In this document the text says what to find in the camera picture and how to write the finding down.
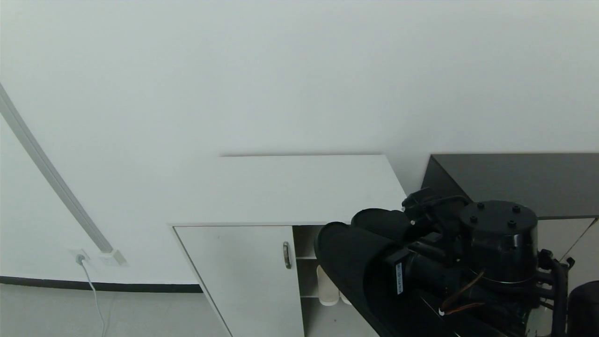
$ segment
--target gray floor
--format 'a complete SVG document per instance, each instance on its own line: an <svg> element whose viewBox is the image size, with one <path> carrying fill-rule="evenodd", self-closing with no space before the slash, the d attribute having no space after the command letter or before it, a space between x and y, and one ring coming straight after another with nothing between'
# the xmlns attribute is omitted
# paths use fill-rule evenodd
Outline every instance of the gray floor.
<svg viewBox="0 0 599 337"><path fill-rule="evenodd" d="M203 294L98 292L106 337L225 337ZM100 337L93 293L0 285L0 336Z"/></svg>

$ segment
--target cabinet handle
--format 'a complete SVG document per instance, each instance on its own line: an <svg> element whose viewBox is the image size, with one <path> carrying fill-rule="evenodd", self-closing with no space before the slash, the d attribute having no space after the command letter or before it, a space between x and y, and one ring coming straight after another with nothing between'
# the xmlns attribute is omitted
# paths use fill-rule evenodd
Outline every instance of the cabinet handle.
<svg viewBox="0 0 599 337"><path fill-rule="evenodd" d="M291 269L291 260L289 259L289 242L283 242L283 259L285 261L285 267Z"/></svg>

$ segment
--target white cable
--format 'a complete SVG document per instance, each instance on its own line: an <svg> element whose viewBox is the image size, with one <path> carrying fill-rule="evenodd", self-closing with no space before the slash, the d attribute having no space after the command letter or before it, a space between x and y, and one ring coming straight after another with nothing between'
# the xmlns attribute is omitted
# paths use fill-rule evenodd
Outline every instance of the white cable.
<svg viewBox="0 0 599 337"><path fill-rule="evenodd" d="M79 263L79 264L81 265L81 267L83 267L83 271L85 272L85 276L87 276L87 282L89 283L89 286L92 287L93 298L96 300L96 308L98 309L98 314L100 315L100 319L102 320L102 337L104 337L106 326L104 323L104 317L102 316L102 312L100 311L100 305L98 304L98 296L96 295L96 288L93 287L92 280L89 279L89 274L87 273L87 269L85 269L85 266L83 265L83 261L81 261L81 263Z"/></svg>

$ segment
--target cabinet door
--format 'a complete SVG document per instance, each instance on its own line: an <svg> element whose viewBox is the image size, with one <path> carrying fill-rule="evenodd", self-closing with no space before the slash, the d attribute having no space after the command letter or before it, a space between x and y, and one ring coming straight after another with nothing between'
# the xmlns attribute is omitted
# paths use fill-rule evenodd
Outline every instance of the cabinet door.
<svg viewBox="0 0 599 337"><path fill-rule="evenodd" d="M176 232L233 337L304 336L291 226L177 227Z"/></svg>

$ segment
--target black countertop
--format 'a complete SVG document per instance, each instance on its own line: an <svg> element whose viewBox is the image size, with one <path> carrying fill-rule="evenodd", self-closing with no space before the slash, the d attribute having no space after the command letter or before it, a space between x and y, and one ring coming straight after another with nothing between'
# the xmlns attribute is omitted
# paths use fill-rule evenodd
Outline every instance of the black countertop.
<svg viewBox="0 0 599 337"><path fill-rule="evenodd" d="M599 217L599 154L434 154L474 201L508 200L539 218Z"/></svg>

